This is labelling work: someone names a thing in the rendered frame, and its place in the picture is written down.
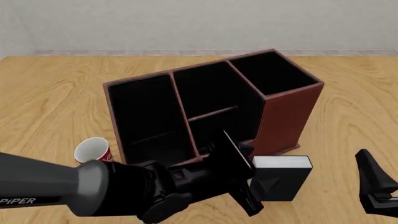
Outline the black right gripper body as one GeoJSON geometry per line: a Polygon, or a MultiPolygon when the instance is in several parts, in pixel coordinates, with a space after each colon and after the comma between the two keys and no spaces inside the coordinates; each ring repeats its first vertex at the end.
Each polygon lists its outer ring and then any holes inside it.
{"type": "Polygon", "coordinates": [[[389,193],[370,194],[361,187],[359,200],[367,214],[398,216],[398,197],[389,193]]]}

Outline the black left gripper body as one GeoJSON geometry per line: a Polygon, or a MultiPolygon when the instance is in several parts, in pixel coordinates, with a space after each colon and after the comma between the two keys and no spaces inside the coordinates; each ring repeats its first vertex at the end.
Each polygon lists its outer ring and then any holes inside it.
{"type": "MultiPolygon", "coordinates": [[[[243,182],[254,176],[256,168],[248,157],[242,154],[233,138],[223,129],[217,130],[217,157],[220,160],[218,165],[226,187],[225,192],[243,209],[243,182]]],[[[246,214],[251,217],[258,213],[246,212],[246,214]]]]}

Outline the white and red paper cup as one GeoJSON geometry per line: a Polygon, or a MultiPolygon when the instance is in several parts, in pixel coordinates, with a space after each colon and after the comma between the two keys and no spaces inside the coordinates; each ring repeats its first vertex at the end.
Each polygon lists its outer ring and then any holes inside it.
{"type": "Polygon", "coordinates": [[[109,142],[105,138],[100,137],[82,141],[75,148],[74,158],[80,164],[91,160],[114,162],[109,142]]]}

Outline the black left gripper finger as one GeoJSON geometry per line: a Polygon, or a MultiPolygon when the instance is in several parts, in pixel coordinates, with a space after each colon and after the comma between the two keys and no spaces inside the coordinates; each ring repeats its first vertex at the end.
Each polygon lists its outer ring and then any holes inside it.
{"type": "Polygon", "coordinates": [[[239,143],[239,150],[242,152],[242,154],[244,154],[246,157],[250,157],[254,147],[250,144],[245,144],[245,143],[239,143]]]}
{"type": "Polygon", "coordinates": [[[259,213],[263,210],[264,206],[261,201],[258,199],[257,195],[252,192],[249,187],[248,182],[245,180],[242,186],[244,205],[243,209],[247,213],[259,213]]]}

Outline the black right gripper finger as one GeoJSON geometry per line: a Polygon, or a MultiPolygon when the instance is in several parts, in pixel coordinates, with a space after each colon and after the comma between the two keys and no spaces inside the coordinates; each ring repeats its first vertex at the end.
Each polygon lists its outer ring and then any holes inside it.
{"type": "Polygon", "coordinates": [[[361,186],[366,190],[398,190],[398,182],[390,177],[367,149],[355,155],[361,186]]]}

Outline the black book with white pages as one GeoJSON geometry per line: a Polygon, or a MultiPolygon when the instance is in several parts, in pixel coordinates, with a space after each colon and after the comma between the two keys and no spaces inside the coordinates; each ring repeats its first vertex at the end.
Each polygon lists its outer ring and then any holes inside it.
{"type": "Polygon", "coordinates": [[[255,156],[252,162],[249,186],[263,202],[292,201],[313,169],[308,156],[255,156]]]}

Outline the red-brown desk caddy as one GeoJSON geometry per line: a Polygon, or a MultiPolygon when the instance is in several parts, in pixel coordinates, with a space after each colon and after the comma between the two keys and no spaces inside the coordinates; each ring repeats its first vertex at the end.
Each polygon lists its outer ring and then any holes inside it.
{"type": "Polygon", "coordinates": [[[208,155],[223,128],[252,156],[282,154],[299,137],[324,83],[277,50],[104,83],[121,160],[170,167],[208,155]]]}

